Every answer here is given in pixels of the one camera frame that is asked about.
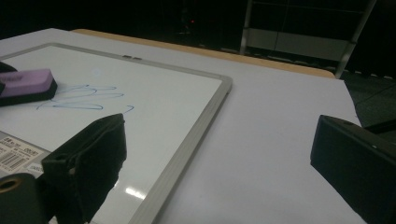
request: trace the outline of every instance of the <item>purple eraser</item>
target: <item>purple eraser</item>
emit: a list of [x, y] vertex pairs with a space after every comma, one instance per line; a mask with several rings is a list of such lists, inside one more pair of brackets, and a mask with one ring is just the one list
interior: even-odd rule
[[48, 100], [58, 87], [49, 69], [0, 73], [0, 82], [5, 85], [0, 105]]

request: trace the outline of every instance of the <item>whiteboard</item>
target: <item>whiteboard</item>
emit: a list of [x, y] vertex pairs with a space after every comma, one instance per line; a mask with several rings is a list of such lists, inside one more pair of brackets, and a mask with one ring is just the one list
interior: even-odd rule
[[232, 85], [225, 76], [61, 44], [0, 60], [19, 71], [49, 68], [58, 83], [52, 100], [0, 107], [3, 132], [53, 151], [94, 120], [123, 114], [128, 157], [94, 223], [151, 222]]

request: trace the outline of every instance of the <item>table surface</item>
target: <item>table surface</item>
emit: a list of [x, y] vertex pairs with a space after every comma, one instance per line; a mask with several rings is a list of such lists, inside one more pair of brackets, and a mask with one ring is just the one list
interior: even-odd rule
[[175, 50], [179, 50], [179, 51], [204, 55], [204, 56], [213, 57], [213, 58], [225, 59], [225, 60], [230, 60], [230, 61], [240, 62], [240, 63], [250, 63], [250, 64], [255, 64], [255, 65], [264, 66], [264, 67], [271, 67], [271, 68], [276, 68], [276, 69], [285, 70], [285, 71], [313, 75], [313, 76], [317, 76], [317, 77], [335, 78], [334, 74], [329, 71], [312, 68], [312, 67], [300, 66], [300, 65], [291, 64], [291, 63], [280, 63], [280, 62], [259, 59], [259, 58], [253, 58], [253, 57], [248, 57], [248, 56], [243, 56], [243, 55], [238, 55], [238, 54], [231, 54], [231, 53], [227, 53], [227, 52], [221, 52], [221, 51], [215, 51], [215, 50], [209, 50], [209, 49], [198, 49], [198, 48], [193, 48], [193, 47], [189, 47], [189, 46], [176, 45], [176, 44], [165, 43], [165, 42], [154, 41], [154, 40], [147, 40], [147, 39], [136, 38], [136, 37], [132, 37], [132, 36], [114, 35], [114, 34], [109, 34], [109, 33], [104, 33], [104, 32], [93, 31], [93, 30], [86, 30], [86, 29], [77, 29], [77, 30], [73, 30], [73, 32], [76, 32], [79, 34], [84, 34], [84, 35], [101, 36], [104, 38], [120, 40], [120, 41], [125, 41], [125, 42], [130, 42], [130, 43], [136, 43], [136, 44], [142, 44], [142, 45], [148, 45], [148, 46], [152, 46], [152, 47], [175, 49]]
[[196, 53], [94, 33], [48, 29], [17, 36], [0, 41], [0, 56], [59, 42], [233, 79], [233, 89], [156, 223], [364, 223], [310, 165], [319, 115], [359, 124], [342, 80], [307, 76], [287, 64], [244, 63], [202, 49], [187, 47]]

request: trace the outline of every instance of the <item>dark background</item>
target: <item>dark background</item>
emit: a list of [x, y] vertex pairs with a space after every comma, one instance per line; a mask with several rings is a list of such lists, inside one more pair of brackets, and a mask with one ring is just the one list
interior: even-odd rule
[[[2, 0], [0, 39], [47, 28], [84, 28], [237, 53], [247, 2]], [[250, 27], [348, 40], [368, 0], [255, 2]], [[377, 1], [346, 69], [381, 77], [395, 76], [394, 2]]]

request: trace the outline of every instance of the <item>marker scribble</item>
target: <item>marker scribble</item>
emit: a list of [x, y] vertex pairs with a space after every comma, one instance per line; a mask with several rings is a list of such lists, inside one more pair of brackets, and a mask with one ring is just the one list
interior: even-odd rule
[[[102, 110], [104, 106], [100, 103], [104, 100], [120, 98], [124, 94], [114, 92], [117, 87], [111, 86], [91, 86], [91, 85], [76, 85], [71, 86], [56, 92], [55, 96], [41, 105], [35, 105], [38, 110], [42, 107], [53, 108], [73, 108], [86, 110]], [[126, 105], [126, 112], [134, 109], [132, 105]]]

